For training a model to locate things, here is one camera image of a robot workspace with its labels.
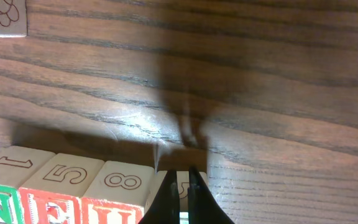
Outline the green R block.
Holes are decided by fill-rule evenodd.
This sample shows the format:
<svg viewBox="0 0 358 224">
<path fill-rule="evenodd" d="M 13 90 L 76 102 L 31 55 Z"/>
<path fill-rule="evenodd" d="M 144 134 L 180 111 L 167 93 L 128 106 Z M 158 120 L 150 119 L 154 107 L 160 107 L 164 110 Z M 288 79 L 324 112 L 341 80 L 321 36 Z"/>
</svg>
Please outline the green R block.
<svg viewBox="0 0 358 224">
<path fill-rule="evenodd" d="M 166 174 L 167 171 L 160 171 L 155 176 L 152 186 L 150 188 L 150 195 L 147 199 L 146 212 L 150 208 Z M 190 186 L 189 171 L 188 172 L 177 171 L 177 182 L 178 182 L 178 193 L 180 198 L 180 214 L 181 214 L 181 212 L 188 212 L 188 188 Z"/>
</svg>

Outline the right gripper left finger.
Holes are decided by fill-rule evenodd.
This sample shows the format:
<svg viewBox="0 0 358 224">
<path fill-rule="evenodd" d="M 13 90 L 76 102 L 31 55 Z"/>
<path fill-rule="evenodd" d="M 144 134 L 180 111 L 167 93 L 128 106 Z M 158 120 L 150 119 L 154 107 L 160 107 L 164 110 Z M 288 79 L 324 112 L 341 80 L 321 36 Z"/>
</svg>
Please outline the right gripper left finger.
<svg viewBox="0 0 358 224">
<path fill-rule="evenodd" d="M 179 224 L 180 198 L 178 193 L 177 172 L 168 170 L 161 186 L 139 224 Z"/>
</svg>

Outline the green N block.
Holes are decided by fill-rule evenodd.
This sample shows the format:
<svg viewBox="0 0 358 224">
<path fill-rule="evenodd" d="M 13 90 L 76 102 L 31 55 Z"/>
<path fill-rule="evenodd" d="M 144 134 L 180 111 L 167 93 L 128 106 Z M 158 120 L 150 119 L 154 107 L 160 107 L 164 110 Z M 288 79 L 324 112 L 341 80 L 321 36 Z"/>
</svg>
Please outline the green N block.
<svg viewBox="0 0 358 224">
<path fill-rule="evenodd" d="M 24 223 L 19 187 L 55 154 L 11 146 L 0 152 L 0 223 Z"/>
</svg>

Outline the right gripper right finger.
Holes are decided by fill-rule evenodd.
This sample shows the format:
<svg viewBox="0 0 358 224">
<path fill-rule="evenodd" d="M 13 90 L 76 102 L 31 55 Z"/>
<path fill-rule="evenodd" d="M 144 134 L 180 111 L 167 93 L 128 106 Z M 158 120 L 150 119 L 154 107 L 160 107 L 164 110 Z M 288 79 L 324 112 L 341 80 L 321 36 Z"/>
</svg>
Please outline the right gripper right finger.
<svg viewBox="0 0 358 224">
<path fill-rule="evenodd" d="M 234 224 L 215 201 L 197 168 L 189 168 L 189 224 Z"/>
</svg>

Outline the red E block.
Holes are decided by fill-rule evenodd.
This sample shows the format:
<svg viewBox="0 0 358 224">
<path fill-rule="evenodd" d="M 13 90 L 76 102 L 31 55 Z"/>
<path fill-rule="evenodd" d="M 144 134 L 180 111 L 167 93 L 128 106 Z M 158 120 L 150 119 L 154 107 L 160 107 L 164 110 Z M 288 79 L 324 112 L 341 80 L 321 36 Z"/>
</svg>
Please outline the red E block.
<svg viewBox="0 0 358 224">
<path fill-rule="evenodd" d="M 81 198 L 104 165 L 100 159 L 59 153 L 19 188 L 28 224 L 81 224 Z"/>
</svg>

